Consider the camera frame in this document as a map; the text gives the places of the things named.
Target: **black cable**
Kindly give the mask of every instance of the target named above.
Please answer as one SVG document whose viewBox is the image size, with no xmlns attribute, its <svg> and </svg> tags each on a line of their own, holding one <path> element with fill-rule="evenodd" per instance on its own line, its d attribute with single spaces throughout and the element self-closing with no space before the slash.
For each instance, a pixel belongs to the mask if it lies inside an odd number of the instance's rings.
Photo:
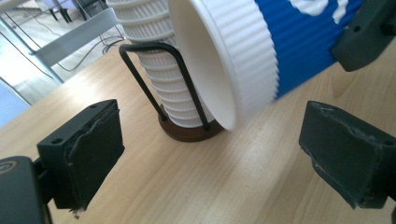
<svg viewBox="0 0 396 224">
<path fill-rule="evenodd" d="M 30 39 L 30 40 L 32 40 L 32 42 L 33 43 L 35 43 L 39 48 L 40 48 L 40 46 L 33 40 L 33 38 L 32 37 L 30 37 L 28 34 L 26 34 L 26 32 L 24 32 L 24 30 L 14 21 L 14 20 L 12 20 L 12 18 L 10 17 L 10 16 L 8 16 L 8 14 L 5 12 L 5 14 L 6 14 L 6 16 L 12 21 L 12 22 L 14 22 L 14 24 Z"/>
<path fill-rule="evenodd" d="M 46 24 L 40 22 L 40 21 L 39 21 L 29 10 L 27 10 L 23 5 L 21 5 L 21 6 L 22 6 L 22 8 L 23 8 L 27 13 L 29 13 L 29 14 L 33 17 L 33 19 L 35 19 L 35 21 L 37 21 L 38 24 L 40 24 L 40 25 L 46 27 L 53 35 L 61 36 L 61 35 L 59 35 L 59 34 L 54 33 Z"/>
<path fill-rule="evenodd" d="M 35 65 L 35 63 L 33 63 L 32 61 L 30 61 L 30 59 L 28 57 L 26 57 L 26 55 L 24 55 L 18 48 L 17 46 L 15 46 L 5 35 L 3 35 L 3 33 L 0 32 L 0 35 L 3 36 L 3 38 L 5 38 L 27 61 L 29 61 L 34 67 L 36 67 L 41 73 L 43 73 L 44 75 L 46 75 L 47 77 L 50 77 L 53 79 L 53 77 L 51 77 L 50 75 L 48 75 L 47 73 L 45 73 L 43 70 L 41 70 L 37 65 Z"/>
<path fill-rule="evenodd" d="M 110 36 L 110 37 L 107 37 L 107 38 L 104 38 L 103 40 L 107 40 L 107 39 L 110 39 L 110 38 L 114 38 L 115 36 Z M 92 47 L 91 47 L 91 49 L 84 55 L 84 57 L 79 61 L 79 63 L 75 66 L 75 67 L 73 67 L 73 68 L 71 68 L 71 69 L 67 69 L 67 68 L 65 68 L 65 67 L 63 67 L 61 64 L 59 64 L 59 63 L 57 63 L 63 70 L 65 70 L 65 71 L 67 71 L 67 72 L 73 72 L 74 70 L 76 70 L 81 64 L 82 64 L 82 62 L 88 57 L 88 55 L 93 51 L 93 49 L 96 47 L 96 46 L 98 46 L 100 43 L 103 43 L 102 41 L 103 41 L 102 39 L 100 40 L 100 41 L 98 41 L 96 44 L 94 44 Z"/>
</svg>

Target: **wooden table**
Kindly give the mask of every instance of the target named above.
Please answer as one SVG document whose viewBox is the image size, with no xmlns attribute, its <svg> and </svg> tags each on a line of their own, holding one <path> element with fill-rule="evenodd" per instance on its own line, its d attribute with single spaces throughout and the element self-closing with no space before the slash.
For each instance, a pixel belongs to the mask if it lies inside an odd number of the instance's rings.
<svg viewBox="0 0 396 224">
<path fill-rule="evenodd" d="M 238 130 L 181 143 L 164 133 L 113 50 L 1 129 L 0 158 L 35 159 L 36 143 L 86 106 L 115 98 L 125 152 L 79 220 L 50 203 L 57 224 L 389 224 L 395 202 L 351 209 L 314 172 L 298 138 L 308 100 L 339 106 L 396 135 L 395 51 L 393 43 L 355 73 L 336 64 Z"/>
</svg>

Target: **white paper cup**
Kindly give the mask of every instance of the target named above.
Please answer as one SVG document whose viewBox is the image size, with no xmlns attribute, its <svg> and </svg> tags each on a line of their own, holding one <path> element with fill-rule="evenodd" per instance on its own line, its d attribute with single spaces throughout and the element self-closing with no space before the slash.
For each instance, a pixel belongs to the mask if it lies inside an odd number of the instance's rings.
<svg viewBox="0 0 396 224">
<path fill-rule="evenodd" d="M 163 105 L 173 110 L 186 111 L 186 110 L 196 109 L 194 101 L 192 99 L 188 99 L 184 101 L 169 101 L 166 99 L 161 99 L 161 100 L 163 102 Z"/>
<path fill-rule="evenodd" d="M 144 67 L 165 67 L 177 64 L 174 56 L 165 51 L 137 52 L 136 54 Z"/>
<path fill-rule="evenodd" d="M 191 95 L 189 89 L 181 89 L 175 91 L 166 91 L 166 90 L 159 90 L 154 87 L 154 90 L 160 96 L 160 98 L 168 100 L 168 101 L 186 101 L 191 99 Z"/>
<path fill-rule="evenodd" d="M 180 119 L 195 119 L 199 117 L 197 109 L 191 109 L 191 110 L 174 110 L 169 107 L 164 106 L 164 109 L 166 113 L 171 114 L 175 118 L 180 118 Z M 203 105 L 203 110 L 206 115 L 210 114 L 210 112 L 207 110 L 206 106 Z"/>
<path fill-rule="evenodd" d="M 201 119 L 199 117 L 194 118 L 194 119 L 180 119 L 180 118 L 175 118 L 171 115 L 169 115 L 169 119 L 172 120 L 176 125 L 183 127 L 183 128 L 197 128 L 201 127 L 203 125 Z M 212 116 L 206 116 L 206 119 L 208 122 L 211 122 L 214 120 Z"/>
<path fill-rule="evenodd" d="M 182 77 L 180 69 L 177 64 L 169 65 L 166 67 L 151 67 L 143 65 L 149 77 L 156 78 L 175 78 Z"/>
<path fill-rule="evenodd" d="M 174 78 L 174 79 L 151 79 L 151 85 L 155 88 L 163 91 L 176 91 L 176 90 L 184 90 L 187 88 L 186 82 L 183 77 Z"/>
<path fill-rule="evenodd" d="M 165 39 L 174 34 L 168 13 L 135 21 L 119 21 L 125 35 L 134 42 L 149 42 Z"/>
<path fill-rule="evenodd" d="M 141 20 L 168 13 L 168 0 L 107 0 L 118 21 Z"/>
</svg>

